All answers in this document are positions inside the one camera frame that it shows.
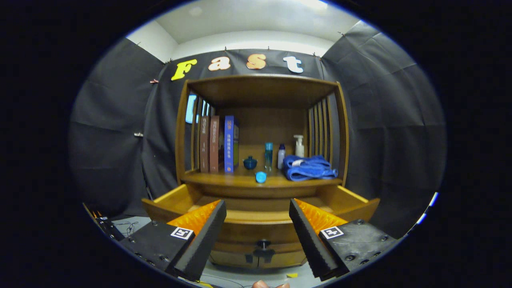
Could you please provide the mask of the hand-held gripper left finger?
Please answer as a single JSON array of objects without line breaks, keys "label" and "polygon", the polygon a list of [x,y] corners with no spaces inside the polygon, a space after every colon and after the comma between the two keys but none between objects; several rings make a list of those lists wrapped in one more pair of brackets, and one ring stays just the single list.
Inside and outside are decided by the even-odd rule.
[{"label": "hand-held gripper left finger", "polygon": [[198,282],[226,215],[225,201],[217,200],[168,222],[154,220],[120,245],[169,275]]}]

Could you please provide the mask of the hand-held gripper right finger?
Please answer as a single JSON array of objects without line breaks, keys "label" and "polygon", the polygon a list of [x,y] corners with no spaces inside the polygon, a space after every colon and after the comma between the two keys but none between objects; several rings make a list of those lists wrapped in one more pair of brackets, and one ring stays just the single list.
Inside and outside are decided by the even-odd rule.
[{"label": "hand-held gripper right finger", "polygon": [[296,198],[289,217],[314,277],[322,281],[358,270],[398,243],[361,218],[344,220]]}]

